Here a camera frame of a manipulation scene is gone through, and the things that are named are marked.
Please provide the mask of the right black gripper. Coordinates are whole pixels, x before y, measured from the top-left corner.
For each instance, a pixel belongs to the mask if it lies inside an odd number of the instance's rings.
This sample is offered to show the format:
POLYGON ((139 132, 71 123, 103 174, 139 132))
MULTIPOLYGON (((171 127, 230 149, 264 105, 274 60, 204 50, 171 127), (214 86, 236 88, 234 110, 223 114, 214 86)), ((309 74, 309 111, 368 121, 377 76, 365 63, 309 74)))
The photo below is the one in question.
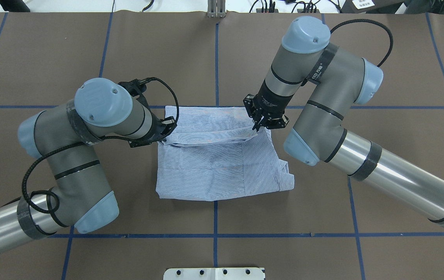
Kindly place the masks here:
POLYGON ((259 131, 260 128, 268 130, 284 129, 289 124, 289 119, 284 115, 284 110, 271 108, 270 103, 265 101, 260 94, 254 96, 248 94, 243 99, 246 112, 253 120, 252 130, 259 131))

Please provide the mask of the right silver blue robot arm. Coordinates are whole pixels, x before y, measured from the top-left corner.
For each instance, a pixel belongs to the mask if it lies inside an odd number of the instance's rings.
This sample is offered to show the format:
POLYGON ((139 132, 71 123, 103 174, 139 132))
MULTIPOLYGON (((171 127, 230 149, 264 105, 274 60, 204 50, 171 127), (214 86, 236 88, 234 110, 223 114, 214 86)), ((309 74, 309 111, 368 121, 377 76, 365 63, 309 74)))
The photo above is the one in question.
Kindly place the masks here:
POLYGON ((444 228, 444 180, 342 126, 351 106, 367 103, 384 75, 379 66, 331 43, 331 34, 312 16, 291 22, 258 93, 243 100, 253 129, 285 128, 292 97, 314 84, 284 150, 309 166, 329 163, 444 228))

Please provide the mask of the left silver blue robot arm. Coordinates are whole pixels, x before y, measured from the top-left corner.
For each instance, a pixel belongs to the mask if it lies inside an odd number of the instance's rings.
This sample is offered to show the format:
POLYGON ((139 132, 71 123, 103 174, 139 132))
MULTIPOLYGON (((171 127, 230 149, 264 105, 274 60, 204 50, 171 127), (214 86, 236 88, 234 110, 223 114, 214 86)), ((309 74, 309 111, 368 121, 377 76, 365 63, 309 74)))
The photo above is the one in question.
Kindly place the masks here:
POLYGON ((74 99, 26 119, 18 142, 35 161, 21 180, 21 196, 0 207, 0 254, 43 240, 73 226, 79 233, 98 230, 119 215, 94 145, 122 140, 131 148, 165 140, 179 113, 160 119, 144 97, 148 77, 115 83, 92 78, 74 99))

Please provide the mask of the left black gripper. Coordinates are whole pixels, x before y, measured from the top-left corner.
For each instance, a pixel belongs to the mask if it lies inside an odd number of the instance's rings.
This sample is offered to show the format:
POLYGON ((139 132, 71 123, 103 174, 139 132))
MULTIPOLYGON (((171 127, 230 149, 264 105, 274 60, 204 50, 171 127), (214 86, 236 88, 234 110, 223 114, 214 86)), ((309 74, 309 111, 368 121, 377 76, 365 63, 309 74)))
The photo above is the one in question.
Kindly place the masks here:
POLYGON ((153 142, 164 141, 176 128, 177 122, 173 116, 159 119, 156 115, 152 115, 152 124, 149 132, 144 135, 144 142, 149 145, 153 142))

